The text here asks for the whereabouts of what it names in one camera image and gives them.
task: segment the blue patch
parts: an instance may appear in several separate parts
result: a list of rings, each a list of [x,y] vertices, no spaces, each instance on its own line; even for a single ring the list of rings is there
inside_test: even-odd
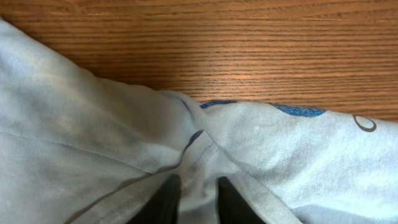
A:
[[[275,105],[270,103],[271,106],[277,108],[278,110],[285,112],[287,114],[293,115],[293,116],[303,116],[306,118],[314,118],[316,116],[320,116],[326,110],[321,110],[321,109],[313,109],[313,108],[302,108],[299,106],[286,106],[286,105]]]
[[[215,101],[207,102],[207,103],[204,103],[204,104],[200,105],[200,108],[206,109],[209,106],[218,105],[218,104],[230,104],[230,103],[237,103],[237,101],[234,101],[234,100],[215,100]]]

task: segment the cloth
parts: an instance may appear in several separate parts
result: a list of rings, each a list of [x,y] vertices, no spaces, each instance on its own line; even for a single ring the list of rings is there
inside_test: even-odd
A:
[[[398,223],[397,123],[96,78],[4,21],[0,105],[0,223],[124,224],[170,174],[179,223],[223,175],[268,224]]]

